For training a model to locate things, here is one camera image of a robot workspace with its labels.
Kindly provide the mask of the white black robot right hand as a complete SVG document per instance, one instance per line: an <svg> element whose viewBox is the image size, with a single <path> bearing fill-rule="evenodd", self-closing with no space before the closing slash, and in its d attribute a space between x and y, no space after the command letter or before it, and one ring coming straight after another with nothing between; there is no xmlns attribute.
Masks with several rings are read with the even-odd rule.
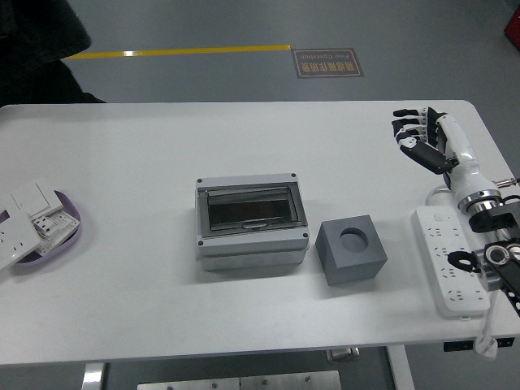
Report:
<svg viewBox="0 0 520 390"><path fill-rule="evenodd" d="M454 192L458 209L469 214L478 203L498 203L497 184L480 171L479 161L458 121L431 107L393 112L393 136L400 151L436 175Z"/></svg>

